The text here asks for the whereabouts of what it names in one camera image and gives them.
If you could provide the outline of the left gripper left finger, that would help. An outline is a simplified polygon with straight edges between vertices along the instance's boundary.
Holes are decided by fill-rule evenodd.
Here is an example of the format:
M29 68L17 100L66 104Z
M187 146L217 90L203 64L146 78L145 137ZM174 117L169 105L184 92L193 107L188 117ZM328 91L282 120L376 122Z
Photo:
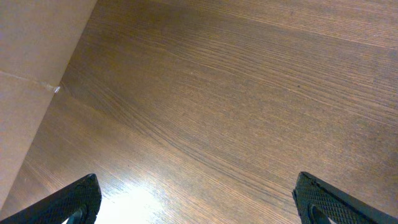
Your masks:
M95 174L88 174L37 203L1 220L7 223L94 223L101 205Z

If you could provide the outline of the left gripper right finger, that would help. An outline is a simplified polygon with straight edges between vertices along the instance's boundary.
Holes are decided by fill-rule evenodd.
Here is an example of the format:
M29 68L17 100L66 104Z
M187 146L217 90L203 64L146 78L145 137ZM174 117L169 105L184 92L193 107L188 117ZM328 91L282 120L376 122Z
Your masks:
M308 172L299 173L292 196L304 224L397 224L397 218Z

